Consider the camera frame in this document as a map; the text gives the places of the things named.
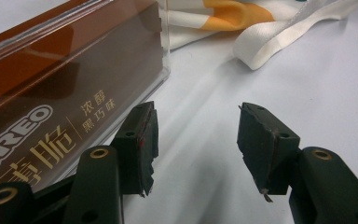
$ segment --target brass screw hole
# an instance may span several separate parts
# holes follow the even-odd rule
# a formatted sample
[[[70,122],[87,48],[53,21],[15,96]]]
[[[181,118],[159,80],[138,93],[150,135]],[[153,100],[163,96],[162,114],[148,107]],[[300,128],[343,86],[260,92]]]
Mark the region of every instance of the brass screw hole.
[[[9,202],[12,200],[18,191],[15,188],[4,188],[0,189],[0,205]]]
[[[321,160],[325,160],[325,161],[330,161],[331,159],[333,159],[333,157],[330,155],[330,153],[320,150],[320,149],[313,149],[312,154],[315,157],[317,157]]]
[[[89,156],[93,159],[100,159],[105,157],[108,153],[109,151],[105,148],[97,148],[92,150]]]

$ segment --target orange stripe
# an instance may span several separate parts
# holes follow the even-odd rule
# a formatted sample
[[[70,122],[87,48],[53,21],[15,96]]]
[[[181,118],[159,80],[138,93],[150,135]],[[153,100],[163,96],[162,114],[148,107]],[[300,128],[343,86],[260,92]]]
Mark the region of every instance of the orange stripe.
[[[274,21],[269,11],[253,3],[203,0],[203,4],[205,7],[213,8],[213,15],[200,28],[203,30],[242,30],[256,23]]]

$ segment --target white fabric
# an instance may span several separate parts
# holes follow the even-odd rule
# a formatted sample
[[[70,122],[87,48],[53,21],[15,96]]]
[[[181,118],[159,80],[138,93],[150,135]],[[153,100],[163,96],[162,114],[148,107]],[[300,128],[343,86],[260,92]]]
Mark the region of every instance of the white fabric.
[[[358,8],[358,0],[337,0],[327,6],[324,2],[309,0],[289,22],[274,21],[249,27],[235,41],[234,54],[255,70],[300,38],[316,22],[341,20]]]

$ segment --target white table surface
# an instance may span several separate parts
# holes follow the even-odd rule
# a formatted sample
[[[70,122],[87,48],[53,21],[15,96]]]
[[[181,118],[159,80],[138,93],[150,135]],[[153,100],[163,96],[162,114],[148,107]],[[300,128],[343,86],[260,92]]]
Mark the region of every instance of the white table surface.
[[[150,97],[159,156],[149,197],[127,196],[127,224],[293,223],[288,196],[266,203],[238,150],[238,105],[262,105],[301,137],[336,152],[358,176],[358,10],[322,21],[252,71],[232,53],[238,33],[174,50]]]

